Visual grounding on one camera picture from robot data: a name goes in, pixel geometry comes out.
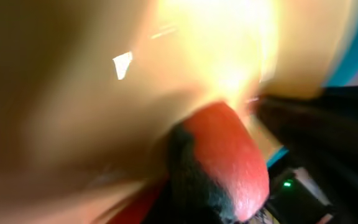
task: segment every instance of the bright light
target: bright light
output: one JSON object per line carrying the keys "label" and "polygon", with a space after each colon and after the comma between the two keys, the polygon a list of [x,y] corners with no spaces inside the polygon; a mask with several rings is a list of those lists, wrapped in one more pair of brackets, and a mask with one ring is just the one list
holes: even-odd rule
{"label": "bright light", "polygon": [[128,66],[132,61],[132,52],[128,52],[113,58],[114,63],[116,64],[117,78],[122,80],[125,78]]}

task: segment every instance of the beige surface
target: beige surface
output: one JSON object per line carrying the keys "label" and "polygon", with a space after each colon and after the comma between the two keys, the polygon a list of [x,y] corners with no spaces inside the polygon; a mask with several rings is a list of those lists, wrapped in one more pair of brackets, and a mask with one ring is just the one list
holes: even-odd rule
{"label": "beige surface", "polygon": [[[314,95],[336,52],[342,50],[341,37],[350,37],[346,33],[357,21],[358,1],[276,3],[277,73],[269,91]],[[227,70],[222,67],[217,69],[222,72],[208,73],[208,66],[219,61],[219,54],[208,51],[216,45],[213,39],[203,43],[189,38],[185,47],[176,46],[179,54],[167,54],[164,50],[172,49],[169,46],[177,41],[173,37],[162,40],[161,45],[137,45],[138,59],[127,78],[117,81],[111,59],[128,51],[130,43],[138,44],[132,37],[140,31],[137,18],[145,15],[140,13],[143,8],[128,0],[0,4],[0,218],[14,213],[16,219],[11,223],[24,223],[20,218],[36,223],[43,217],[53,220],[54,215],[61,215],[62,219],[56,220],[64,221],[54,223],[76,223],[90,201],[62,203],[58,209],[41,204],[49,200],[60,203],[58,199],[66,195],[88,195],[94,189],[114,186],[124,177],[142,182],[158,177],[163,173],[163,140],[158,139],[172,123],[211,100],[226,99],[248,122],[244,101],[253,93],[262,70],[263,54],[255,44],[260,43],[258,38],[248,38],[236,48],[238,39],[230,32],[221,33],[220,40],[229,41],[212,48],[212,53],[227,49],[228,55],[235,55],[233,59],[246,56],[246,63],[234,60],[240,70],[248,71],[245,78],[238,77],[234,69],[230,72],[233,79],[227,80]],[[222,29],[241,31],[220,24],[203,32]],[[185,60],[186,47],[197,44],[201,45],[192,59],[204,62],[205,70],[193,70],[194,61]],[[252,54],[245,55],[244,49]],[[262,139],[258,145],[265,155],[277,147],[263,135],[253,136]],[[131,194],[122,189],[108,192],[112,198]],[[24,209],[29,205],[37,211],[35,216]]]}

